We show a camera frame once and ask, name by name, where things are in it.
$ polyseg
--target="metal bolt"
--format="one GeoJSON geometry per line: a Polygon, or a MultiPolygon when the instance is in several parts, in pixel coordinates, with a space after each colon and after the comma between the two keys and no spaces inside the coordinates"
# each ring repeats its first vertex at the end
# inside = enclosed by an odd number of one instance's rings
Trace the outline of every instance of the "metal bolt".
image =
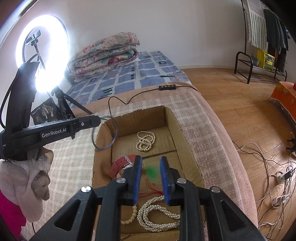
{"type": "Polygon", "coordinates": [[[185,184],[186,183],[186,179],[185,178],[178,178],[177,179],[177,183],[185,184]]]}
{"type": "Polygon", "coordinates": [[[120,177],[120,178],[117,178],[116,179],[116,182],[117,183],[125,183],[126,182],[126,179],[124,177],[120,177]]]}
{"type": "Polygon", "coordinates": [[[90,186],[85,186],[81,188],[81,191],[83,192],[90,192],[91,191],[91,187],[90,186]]]}
{"type": "Polygon", "coordinates": [[[211,191],[214,192],[214,193],[219,193],[219,192],[221,192],[221,189],[219,187],[213,186],[211,188],[211,191]]]}

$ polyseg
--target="gloved hand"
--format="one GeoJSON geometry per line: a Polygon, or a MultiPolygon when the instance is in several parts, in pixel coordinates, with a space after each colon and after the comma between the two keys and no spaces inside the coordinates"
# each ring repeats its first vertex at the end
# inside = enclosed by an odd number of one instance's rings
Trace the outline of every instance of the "gloved hand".
{"type": "Polygon", "coordinates": [[[28,152],[27,161],[0,161],[0,190],[18,205],[29,222],[36,222],[43,213],[42,199],[49,199],[48,172],[53,152],[40,148],[28,152]]]}

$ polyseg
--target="light stand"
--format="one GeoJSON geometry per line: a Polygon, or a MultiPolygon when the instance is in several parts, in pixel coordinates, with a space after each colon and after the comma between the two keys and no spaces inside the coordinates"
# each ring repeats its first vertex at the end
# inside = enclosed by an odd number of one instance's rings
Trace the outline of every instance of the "light stand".
{"type": "MultiPolygon", "coordinates": [[[[31,44],[31,46],[34,46],[37,53],[39,53],[37,43],[38,43],[38,38],[40,36],[41,36],[41,31],[38,30],[37,32],[35,32],[33,34],[33,38],[29,37],[29,38],[27,38],[25,40],[26,45],[31,44]]],[[[38,61],[39,60],[41,62],[41,65],[42,65],[43,69],[46,70],[44,62],[43,62],[41,56],[38,57],[38,61]]],[[[76,100],[74,100],[69,95],[65,94],[58,86],[53,88],[51,94],[52,94],[52,96],[55,94],[55,96],[56,96],[56,98],[58,100],[59,110],[60,110],[61,115],[62,115],[64,120],[69,119],[69,118],[73,118],[73,119],[76,118],[66,100],[68,100],[70,103],[77,106],[79,109],[83,110],[84,112],[88,113],[89,115],[93,114],[93,112],[91,112],[90,110],[85,108],[83,105],[78,103],[76,100]]]]}

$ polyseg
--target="pearl necklace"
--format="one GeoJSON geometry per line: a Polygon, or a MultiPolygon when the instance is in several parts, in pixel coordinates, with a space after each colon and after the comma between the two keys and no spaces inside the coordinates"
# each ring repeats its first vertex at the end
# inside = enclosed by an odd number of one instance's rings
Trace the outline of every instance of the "pearl necklace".
{"type": "Polygon", "coordinates": [[[140,141],[137,143],[136,148],[138,151],[149,151],[152,148],[152,145],[155,142],[156,136],[154,133],[149,132],[149,131],[139,131],[137,133],[138,138],[140,139],[140,141]],[[152,135],[146,135],[143,137],[140,137],[139,134],[140,133],[148,133],[148,134],[152,134],[152,135]]]}
{"type": "Polygon", "coordinates": [[[133,214],[131,216],[131,218],[129,220],[126,220],[126,221],[121,221],[121,224],[124,225],[124,224],[129,224],[131,223],[135,217],[137,216],[137,206],[133,206],[133,214]]]}
{"type": "Polygon", "coordinates": [[[174,223],[164,223],[164,224],[156,224],[153,222],[150,222],[148,219],[148,214],[150,211],[157,209],[163,212],[165,215],[169,216],[170,218],[174,219],[180,219],[180,214],[175,214],[167,210],[165,207],[162,207],[160,205],[151,205],[152,203],[156,201],[162,201],[165,199],[165,196],[159,196],[154,197],[150,200],[148,200],[139,210],[137,220],[139,224],[146,230],[149,230],[151,232],[161,232],[166,231],[169,229],[177,228],[180,226],[179,221],[174,223]]]}

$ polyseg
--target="orange cloth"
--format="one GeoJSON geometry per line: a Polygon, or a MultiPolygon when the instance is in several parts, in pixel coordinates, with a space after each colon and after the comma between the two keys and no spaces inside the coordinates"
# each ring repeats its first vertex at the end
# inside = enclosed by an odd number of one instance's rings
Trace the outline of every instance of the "orange cloth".
{"type": "Polygon", "coordinates": [[[290,113],[290,116],[296,122],[296,90],[293,83],[280,82],[274,89],[270,98],[277,99],[283,107],[290,113]]]}

